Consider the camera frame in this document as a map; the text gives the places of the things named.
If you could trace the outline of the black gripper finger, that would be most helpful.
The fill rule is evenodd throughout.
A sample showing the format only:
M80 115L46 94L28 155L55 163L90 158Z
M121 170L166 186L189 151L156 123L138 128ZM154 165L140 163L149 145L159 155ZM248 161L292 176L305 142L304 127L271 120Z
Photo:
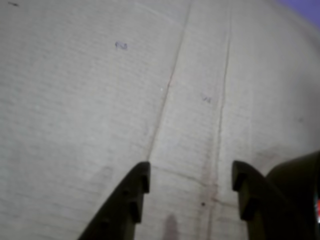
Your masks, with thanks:
M232 163L232 189L250 240L298 240L300 224L289 202L266 177L246 162Z
M117 185L80 235L80 240L133 240L150 192L151 164L136 164Z

